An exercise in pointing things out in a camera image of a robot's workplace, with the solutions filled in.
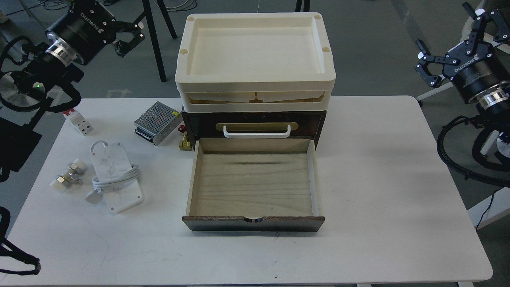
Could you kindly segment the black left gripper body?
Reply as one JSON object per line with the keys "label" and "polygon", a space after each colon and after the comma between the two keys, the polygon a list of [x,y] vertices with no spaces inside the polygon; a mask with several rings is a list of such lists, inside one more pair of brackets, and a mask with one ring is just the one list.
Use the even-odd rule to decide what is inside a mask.
{"label": "black left gripper body", "polygon": [[116,37],[109,28],[114,15],[96,0],[73,0],[69,11],[46,29],[51,40],[61,39],[78,55],[76,63],[87,65]]}

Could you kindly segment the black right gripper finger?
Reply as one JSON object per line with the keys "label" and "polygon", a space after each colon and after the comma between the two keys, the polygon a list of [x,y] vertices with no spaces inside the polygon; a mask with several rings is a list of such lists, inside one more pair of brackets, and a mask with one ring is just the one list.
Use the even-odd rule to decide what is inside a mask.
{"label": "black right gripper finger", "polygon": [[419,62],[416,65],[415,70],[419,73],[419,75],[428,84],[429,87],[438,88],[441,85],[442,78],[440,76],[432,75],[428,69],[428,65],[432,63],[441,65],[459,65],[460,60],[456,58],[450,58],[449,55],[444,57],[431,55],[425,43],[420,39],[416,40],[416,45],[421,51],[422,56],[419,56]]}
{"label": "black right gripper finger", "polygon": [[[509,9],[494,9],[485,11],[484,9],[475,10],[468,2],[462,4],[463,8],[469,15],[472,22],[467,21],[468,34],[463,33],[462,40],[465,45],[466,52],[476,52],[480,43],[489,43],[493,47],[499,47],[502,44],[509,44]],[[486,41],[486,26],[493,22],[496,27],[496,33],[492,37],[492,41]]]}

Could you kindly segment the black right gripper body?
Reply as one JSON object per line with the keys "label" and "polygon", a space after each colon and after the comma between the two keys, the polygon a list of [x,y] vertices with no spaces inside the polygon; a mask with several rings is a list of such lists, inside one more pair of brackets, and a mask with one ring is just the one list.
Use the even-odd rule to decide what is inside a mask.
{"label": "black right gripper body", "polygon": [[444,65],[443,75],[451,79],[466,104],[496,84],[504,87],[509,85],[509,72],[496,58],[494,48],[489,43],[480,43],[476,52],[467,54],[464,42],[461,42],[446,55],[460,60],[459,65]]}

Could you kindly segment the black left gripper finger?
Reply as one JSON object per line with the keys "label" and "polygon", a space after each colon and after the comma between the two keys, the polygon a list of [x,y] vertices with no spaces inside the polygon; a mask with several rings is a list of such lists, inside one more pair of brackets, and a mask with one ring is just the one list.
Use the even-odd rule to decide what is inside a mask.
{"label": "black left gripper finger", "polygon": [[112,43],[112,46],[114,47],[114,50],[118,56],[124,57],[131,50],[137,47],[137,45],[141,43],[143,40],[145,40],[144,34],[133,34],[133,38],[131,39],[131,41],[129,42],[122,40],[114,41]]}
{"label": "black left gripper finger", "polygon": [[134,32],[139,33],[143,29],[143,24],[141,22],[123,22],[116,21],[112,19],[106,24],[106,31],[111,31],[113,33],[125,33],[125,32]]}

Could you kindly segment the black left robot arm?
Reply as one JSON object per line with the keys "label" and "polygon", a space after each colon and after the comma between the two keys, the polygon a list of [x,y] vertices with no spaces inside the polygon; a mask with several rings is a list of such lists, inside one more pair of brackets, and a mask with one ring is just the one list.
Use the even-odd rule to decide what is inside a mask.
{"label": "black left robot arm", "polygon": [[33,129],[45,112],[64,112],[81,101],[72,82],[80,82],[84,73],[77,64],[87,65],[107,45],[113,44],[118,56],[125,56],[142,40],[142,13],[134,22],[117,21],[96,0],[73,0],[68,12],[46,30],[50,44],[33,44],[30,38],[19,36],[2,51],[1,61],[15,43],[22,44],[22,59],[27,63],[20,71],[1,72],[1,102],[16,112],[36,111],[22,126],[4,118],[0,124],[1,181],[11,171],[18,172],[31,155],[41,135]]}

